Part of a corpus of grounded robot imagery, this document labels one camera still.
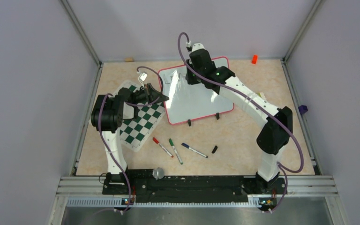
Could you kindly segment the pink framed whiteboard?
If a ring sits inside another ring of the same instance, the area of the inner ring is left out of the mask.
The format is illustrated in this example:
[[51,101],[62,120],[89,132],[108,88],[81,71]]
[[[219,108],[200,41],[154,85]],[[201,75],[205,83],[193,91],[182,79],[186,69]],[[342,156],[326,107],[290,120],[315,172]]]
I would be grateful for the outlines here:
[[198,120],[217,113],[234,109],[234,103],[205,88],[202,83],[188,84],[185,65],[159,70],[163,80],[163,94],[169,99],[164,102],[168,122],[171,125]]

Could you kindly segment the black marker cap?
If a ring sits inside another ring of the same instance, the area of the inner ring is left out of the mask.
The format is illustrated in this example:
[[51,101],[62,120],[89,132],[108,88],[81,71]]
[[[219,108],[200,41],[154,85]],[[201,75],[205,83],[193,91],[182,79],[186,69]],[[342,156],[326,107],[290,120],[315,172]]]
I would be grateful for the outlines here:
[[215,145],[211,153],[214,154],[217,151],[217,149],[218,149],[218,146]]

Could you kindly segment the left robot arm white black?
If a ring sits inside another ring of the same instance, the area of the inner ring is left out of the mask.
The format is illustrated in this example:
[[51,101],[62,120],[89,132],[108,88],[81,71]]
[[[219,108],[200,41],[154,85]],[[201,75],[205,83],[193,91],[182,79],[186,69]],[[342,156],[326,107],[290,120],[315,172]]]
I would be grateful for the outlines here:
[[139,151],[165,113],[169,97],[146,84],[121,87],[115,94],[98,95],[90,122],[100,133],[107,156],[107,176],[118,175],[113,183],[121,194],[130,191],[132,182],[123,176],[128,165],[122,147]]

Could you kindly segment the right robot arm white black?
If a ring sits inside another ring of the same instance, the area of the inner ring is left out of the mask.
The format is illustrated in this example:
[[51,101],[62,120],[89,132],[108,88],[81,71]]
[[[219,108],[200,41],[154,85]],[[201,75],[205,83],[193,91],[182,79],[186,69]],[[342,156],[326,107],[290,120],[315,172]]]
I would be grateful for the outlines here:
[[230,100],[261,128],[256,143],[263,153],[256,173],[256,187],[262,193],[269,193],[275,187],[278,162],[293,132],[292,110],[287,106],[278,108],[262,99],[229,68],[217,67],[204,48],[191,50],[186,79],[189,84],[202,83],[205,88]]

